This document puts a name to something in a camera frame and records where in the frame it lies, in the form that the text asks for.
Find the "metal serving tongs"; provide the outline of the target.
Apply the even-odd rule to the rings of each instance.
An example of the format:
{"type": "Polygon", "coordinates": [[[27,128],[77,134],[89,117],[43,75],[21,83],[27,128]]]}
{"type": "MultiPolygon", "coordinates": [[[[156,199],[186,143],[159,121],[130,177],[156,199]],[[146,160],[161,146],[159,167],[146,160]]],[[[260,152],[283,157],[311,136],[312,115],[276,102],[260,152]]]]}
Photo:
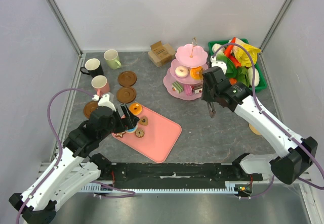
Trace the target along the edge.
{"type": "Polygon", "coordinates": [[[212,98],[211,98],[211,96],[209,94],[209,91],[208,91],[208,86],[207,86],[205,76],[204,76],[205,72],[206,72],[206,70],[204,70],[204,69],[201,69],[199,71],[199,77],[202,80],[202,96],[201,96],[201,99],[203,101],[205,101],[206,104],[207,104],[207,108],[208,108],[208,111],[209,111],[209,116],[211,118],[214,118],[215,115],[216,115],[216,109],[215,109],[215,106],[214,106],[214,102],[212,101],[212,98]]]}

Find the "small orange glazed donut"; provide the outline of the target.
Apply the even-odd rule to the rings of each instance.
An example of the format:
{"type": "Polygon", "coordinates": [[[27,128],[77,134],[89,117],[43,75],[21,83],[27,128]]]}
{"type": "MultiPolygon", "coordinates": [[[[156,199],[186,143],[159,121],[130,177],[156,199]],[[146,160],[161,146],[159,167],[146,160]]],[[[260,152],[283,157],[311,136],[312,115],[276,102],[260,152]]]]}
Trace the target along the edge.
{"type": "Polygon", "coordinates": [[[204,69],[199,66],[196,68],[191,68],[190,70],[190,76],[194,79],[194,80],[202,80],[203,79],[203,73],[204,69]]]}

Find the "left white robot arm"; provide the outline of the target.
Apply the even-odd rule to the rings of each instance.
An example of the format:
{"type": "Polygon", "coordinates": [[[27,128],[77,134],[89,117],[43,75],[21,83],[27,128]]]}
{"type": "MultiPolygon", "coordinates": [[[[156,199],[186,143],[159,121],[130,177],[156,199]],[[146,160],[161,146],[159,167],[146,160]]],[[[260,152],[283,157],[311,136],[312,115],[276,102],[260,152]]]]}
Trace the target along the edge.
{"type": "Polygon", "coordinates": [[[82,187],[111,176],[111,162],[102,154],[91,152],[108,135],[137,126],[139,118],[125,104],[124,116],[107,106],[99,106],[88,120],[71,131],[59,155],[32,186],[23,193],[14,193],[9,202],[18,211],[18,218],[27,223],[50,223],[63,203],[82,187]]]}

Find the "green layered cake slice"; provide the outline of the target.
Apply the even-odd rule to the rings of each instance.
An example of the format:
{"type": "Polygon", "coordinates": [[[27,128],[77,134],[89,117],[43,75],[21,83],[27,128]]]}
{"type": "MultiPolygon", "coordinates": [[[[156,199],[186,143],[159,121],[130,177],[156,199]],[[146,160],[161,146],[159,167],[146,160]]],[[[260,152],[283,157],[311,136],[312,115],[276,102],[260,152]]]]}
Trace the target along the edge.
{"type": "Polygon", "coordinates": [[[182,93],[184,91],[184,87],[179,82],[175,81],[172,83],[172,90],[177,92],[178,94],[182,93]]]}

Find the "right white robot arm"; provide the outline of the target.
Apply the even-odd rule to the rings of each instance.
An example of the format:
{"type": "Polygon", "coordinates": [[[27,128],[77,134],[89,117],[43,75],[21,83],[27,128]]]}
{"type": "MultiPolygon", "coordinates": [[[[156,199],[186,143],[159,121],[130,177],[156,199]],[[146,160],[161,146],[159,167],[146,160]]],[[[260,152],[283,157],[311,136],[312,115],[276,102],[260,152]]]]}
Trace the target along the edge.
{"type": "Polygon", "coordinates": [[[202,73],[202,100],[207,102],[210,115],[216,111],[214,103],[228,108],[266,139],[275,154],[243,154],[240,162],[232,167],[233,177],[244,180],[252,173],[273,174],[281,182],[290,185],[312,164],[317,141],[302,138],[289,130],[241,82],[231,84],[220,67],[212,67],[202,73]]]}

